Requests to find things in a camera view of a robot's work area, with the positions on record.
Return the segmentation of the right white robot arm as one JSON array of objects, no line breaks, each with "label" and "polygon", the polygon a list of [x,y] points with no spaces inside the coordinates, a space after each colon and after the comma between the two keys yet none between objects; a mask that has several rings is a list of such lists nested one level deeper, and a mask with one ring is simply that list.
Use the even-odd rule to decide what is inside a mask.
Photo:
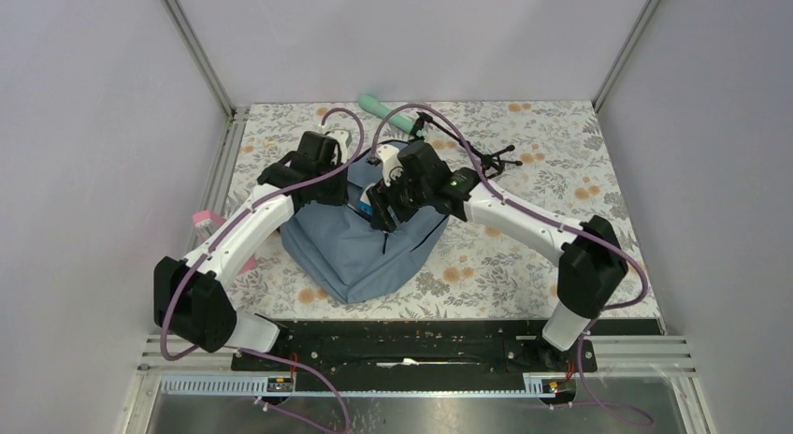
[{"label": "right white robot arm", "polygon": [[536,346],[538,361],[559,370],[573,358],[574,342],[605,309],[627,276],[612,225],[600,216],[577,221],[529,204],[489,181],[482,170],[452,170],[434,148],[415,140],[403,148],[382,144],[368,156],[381,178],[362,205],[373,227],[393,231],[422,208],[481,224],[522,243],[557,268],[557,303]]}]

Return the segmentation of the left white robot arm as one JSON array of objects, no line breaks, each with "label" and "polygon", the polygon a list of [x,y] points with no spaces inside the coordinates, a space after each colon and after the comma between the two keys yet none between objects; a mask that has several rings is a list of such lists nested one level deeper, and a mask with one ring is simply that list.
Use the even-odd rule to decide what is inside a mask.
[{"label": "left white robot arm", "polygon": [[267,369],[289,360],[290,345],[262,316],[238,311],[226,288],[260,245],[311,202],[344,205],[352,135],[305,132],[298,147],[266,167],[248,198],[212,235],[181,259],[164,257],[153,272],[153,316],[161,336],[193,348],[254,350]]}]

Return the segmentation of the blue grey backpack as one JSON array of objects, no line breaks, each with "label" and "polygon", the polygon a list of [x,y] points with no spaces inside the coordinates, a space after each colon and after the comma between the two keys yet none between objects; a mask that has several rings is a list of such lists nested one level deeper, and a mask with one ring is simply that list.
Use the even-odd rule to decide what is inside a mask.
[{"label": "blue grey backpack", "polygon": [[[405,170],[389,189],[397,192],[423,174],[410,162],[427,156],[440,164],[435,151],[423,141],[386,144],[400,149]],[[448,218],[431,207],[411,208],[412,217],[394,232],[371,227],[370,217],[358,208],[361,194],[380,181],[380,166],[358,156],[335,176],[345,186],[342,205],[310,203],[280,228],[283,248],[333,298],[360,303],[394,293],[425,264],[448,224]]]}]

